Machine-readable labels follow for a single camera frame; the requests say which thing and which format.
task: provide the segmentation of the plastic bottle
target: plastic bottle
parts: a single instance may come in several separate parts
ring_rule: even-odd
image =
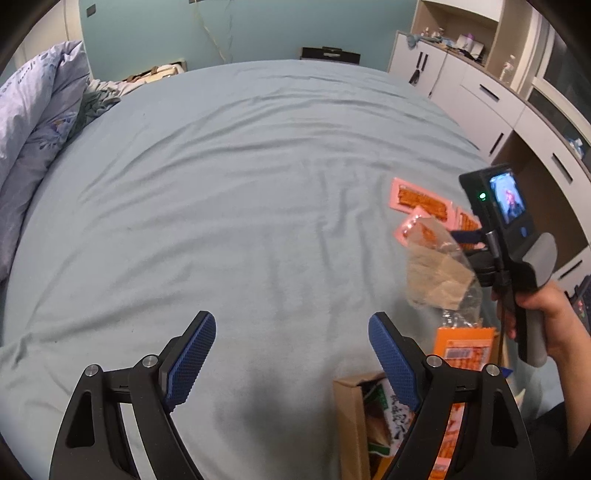
[[[504,83],[505,85],[511,85],[511,82],[513,81],[513,75],[515,74],[514,63],[515,55],[511,55],[511,59],[505,62],[505,65],[503,66],[503,71],[501,72],[501,76],[499,77],[501,83]]]

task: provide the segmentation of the blanket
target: blanket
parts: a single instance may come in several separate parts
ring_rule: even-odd
[[[0,281],[7,278],[27,207],[61,150],[89,77],[81,41],[18,69],[0,90]]]

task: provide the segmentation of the plastic bag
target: plastic bag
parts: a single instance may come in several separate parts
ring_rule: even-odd
[[[442,326],[480,326],[482,288],[457,242],[435,218],[408,231],[407,299],[442,309]]]

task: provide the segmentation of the brown paper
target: brown paper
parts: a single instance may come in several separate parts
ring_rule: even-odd
[[[474,281],[474,272],[449,255],[413,242],[408,244],[408,253],[408,298],[441,309],[457,310]]]

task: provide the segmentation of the electrical cable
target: electrical cable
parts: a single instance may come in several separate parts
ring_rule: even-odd
[[[68,31],[68,16],[66,13],[66,2],[64,1],[64,26],[66,27],[66,39],[70,41],[70,32]]]
[[[499,355],[496,364],[500,367],[503,361],[503,343],[505,340],[505,306],[501,302],[501,335],[499,337]]]
[[[224,9],[224,13],[228,15],[228,56],[230,57],[230,63],[234,63],[234,56],[232,55],[232,43],[234,42],[234,35],[232,34],[232,26],[234,23],[234,16],[232,10],[230,9],[230,4],[232,0],[228,0],[226,4],[226,8]]]
[[[217,53],[220,55],[220,58],[222,59],[222,61],[224,63],[228,63],[228,61],[226,60],[226,57],[222,53],[222,49],[220,48],[220,46],[218,45],[216,39],[213,37],[212,33],[209,31],[207,25],[205,24],[205,20],[203,19],[203,16],[201,15],[201,12],[199,11],[199,2],[196,2],[195,3],[195,12],[196,12],[196,15],[197,15],[198,22],[201,24],[202,28],[207,33],[207,36],[209,37],[209,40],[217,48]]]

